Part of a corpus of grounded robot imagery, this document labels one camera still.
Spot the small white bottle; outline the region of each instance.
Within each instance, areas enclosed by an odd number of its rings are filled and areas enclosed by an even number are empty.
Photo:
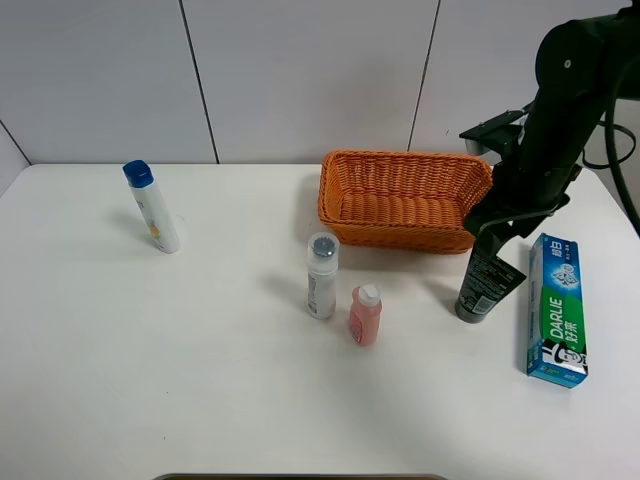
[[[122,170],[156,246],[164,253],[177,252],[180,249],[180,238],[149,165],[142,160],[134,160],[122,167]]]
[[[309,296],[307,307],[312,317],[326,319],[336,310],[336,276],[340,242],[330,233],[316,233],[309,239],[307,268]]]

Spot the wall seam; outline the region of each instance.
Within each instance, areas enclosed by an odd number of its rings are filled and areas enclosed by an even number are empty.
[[[14,138],[13,135],[11,135],[11,132],[9,131],[9,129],[7,128],[7,126],[4,124],[4,122],[0,119],[0,126],[2,128],[4,128],[4,131],[7,132],[7,135],[9,136],[9,138],[11,139],[11,141],[13,142],[13,144],[16,146],[16,148],[18,149],[18,151],[22,154],[22,156],[24,157],[24,159],[27,161],[27,163],[29,164],[29,166],[33,165],[33,163],[31,163],[31,160],[29,160],[29,157],[27,157],[27,155],[24,153],[24,150],[22,150],[22,147],[18,144],[18,142],[16,142],[16,139]]]
[[[420,109],[420,99],[422,98],[422,88],[424,87],[424,80],[427,76],[427,68],[429,66],[429,57],[431,56],[431,47],[433,46],[433,38],[436,33],[436,24],[438,23],[438,15],[440,15],[440,5],[442,0],[438,0],[436,6],[436,14],[433,18],[433,27],[431,28],[431,36],[429,37],[429,47],[427,48],[427,56],[424,59],[424,68],[422,69],[422,79],[420,81],[420,88],[418,89],[418,100],[416,101],[416,109],[413,112],[413,122],[411,123],[411,132],[409,133],[409,143],[407,144],[407,152],[411,150],[411,142],[413,141],[413,131],[416,128],[416,121],[418,119],[418,110]]]
[[[218,149],[216,148],[216,141],[213,138],[213,128],[211,127],[211,119],[209,118],[209,109],[207,108],[207,101],[204,96],[204,90],[202,88],[202,81],[200,79],[200,70],[198,69],[198,61],[196,60],[196,52],[193,50],[193,42],[191,41],[191,31],[189,30],[189,22],[187,22],[187,13],[184,10],[183,0],[178,0],[178,6],[180,7],[180,14],[182,15],[182,23],[184,24],[184,32],[187,36],[187,42],[189,44],[189,51],[191,52],[191,62],[193,63],[193,70],[196,74],[196,81],[198,82],[198,90],[200,91],[200,100],[202,102],[202,109],[204,111],[204,117],[207,121],[207,128],[209,129],[209,137],[211,138],[211,146],[213,147],[213,155],[216,159],[216,163],[220,165],[220,158],[218,157]]]

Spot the white wall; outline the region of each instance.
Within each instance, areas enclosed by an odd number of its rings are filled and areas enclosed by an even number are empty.
[[[32,162],[215,162],[177,0],[0,0],[0,117]]]
[[[631,102],[618,100],[616,105],[616,123],[624,125],[640,139],[640,102]],[[587,160],[592,163],[607,163],[607,155],[604,146],[604,130],[601,127],[596,128],[586,147]],[[623,157],[631,148],[631,141],[624,135],[616,133],[616,146],[618,147],[618,156]],[[625,161],[622,166],[622,173],[629,189],[629,193],[636,206],[640,209],[640,150]],[[613,198],[620,203],[620,197],[613,183],[613,177],[609,170],[597,171],[598,177],[605,184]]]
[[[186,0],[221,163],[405,150],[437,0]]]
[[[29,164],[0,123],[0,197]]]
[[[223,163],[404,150],[416,107],[412,150],[464,151],[460,132],[533,98],[551,28],[629,4],[441,0],[418,105],[438,0],[184,2]],[[0,0],[0,65],[34,163],[215,161],[178,0]],[[640,105],[618,122],[640,133]],[[602,129],[587,153],[606,161]],[[623,170],[640,205],[640,151]]]

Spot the logo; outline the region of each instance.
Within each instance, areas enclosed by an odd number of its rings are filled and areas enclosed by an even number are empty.
[[[552,275],[555,281],[565,288],[575,288],[578,286],[579,282],[575,275],[573,265],[563,263]]]
[[[353,312],[351,312],[351,318],[349,319],[349,330],[351,330],[353,339],[360,343],[362,340],[362,322]]]

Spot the green toothpaste box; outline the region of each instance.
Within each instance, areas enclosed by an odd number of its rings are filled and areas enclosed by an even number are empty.
[[[529,271],[527,374],[573,388],[589,374],[578,244],[543,233]]]

